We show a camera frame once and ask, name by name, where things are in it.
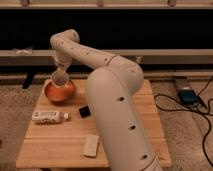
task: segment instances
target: tube cap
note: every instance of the tube cap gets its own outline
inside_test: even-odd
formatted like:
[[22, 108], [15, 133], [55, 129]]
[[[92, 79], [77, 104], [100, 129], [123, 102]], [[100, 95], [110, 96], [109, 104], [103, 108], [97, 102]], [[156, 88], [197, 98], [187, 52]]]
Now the tube cap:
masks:
[[65, 120], [70, 120], [69, 113], [64, 113], [64, 119], [65, 119]]

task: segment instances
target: table leg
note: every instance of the table leg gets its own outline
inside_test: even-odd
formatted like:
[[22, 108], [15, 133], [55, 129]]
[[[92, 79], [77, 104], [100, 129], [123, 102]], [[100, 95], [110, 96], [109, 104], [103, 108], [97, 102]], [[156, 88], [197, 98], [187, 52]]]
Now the table leg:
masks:
[[49, 168], [40, 168], [42, 171], [51, 171]]

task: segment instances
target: floor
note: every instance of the floor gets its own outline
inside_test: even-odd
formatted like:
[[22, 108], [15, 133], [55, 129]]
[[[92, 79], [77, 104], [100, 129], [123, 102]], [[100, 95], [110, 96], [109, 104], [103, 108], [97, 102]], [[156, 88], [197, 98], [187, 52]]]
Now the floor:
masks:
[[[0, 75], [0, 171], [16, 171], [15, 161], [26, 132], [31, 113], [36, 105], [42, 84], [48, 75], [36, 76], [29, 89], [22, 89], [25, 75]], [[207, 80], [193, 80], [191, 85], [198, 92]], [[151, 81], [154, 94], [164, 92], [177, 98], [172, 81]], [[213, 82], [203, 92], [204, 101], [213, 96]], [[159, 99], [164, 108], [179, 108], [167, 99]], [[207, 130], [206, 121], [189, 112], [163, 112], [159, 110], [163, 129], [168, 142], [173, 165], [165, 171], [209, 171], [201, 141]], [[207, 140], [207, 151], [213, 160], [213, 133]]]

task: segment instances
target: black object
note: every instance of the black object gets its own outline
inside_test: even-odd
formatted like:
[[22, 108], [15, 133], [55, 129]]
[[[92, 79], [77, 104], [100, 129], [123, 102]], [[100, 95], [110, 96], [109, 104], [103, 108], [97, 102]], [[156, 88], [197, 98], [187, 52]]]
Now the black object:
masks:
[[86, 118], [87, 116], [90, 116], [90, 110], [88, 106], [84, 106], [79, 109], [79, 113], [82, 118]]
[[22, 86], [23, 89], [28, 89], [30, 84], [33, 81], [34, 76], [36, 75], [35, 72], [30, 72], [27, 74], [27, 78], [24, 80], [24, 84]]
[[183, 105], [195, 105], [199, 103], [194, 90], [179, 90], [178, 96]]

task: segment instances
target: white block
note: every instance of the white block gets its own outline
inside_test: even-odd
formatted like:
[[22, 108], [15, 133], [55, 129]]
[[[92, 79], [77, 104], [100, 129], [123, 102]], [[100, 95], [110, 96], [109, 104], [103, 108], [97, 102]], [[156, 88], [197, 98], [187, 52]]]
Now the white block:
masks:
[[84, 156], [86, 157], [96, 157], [98, 149], [98, 135], [88, 134], [86, 136], [86, 142], [84, 145]]

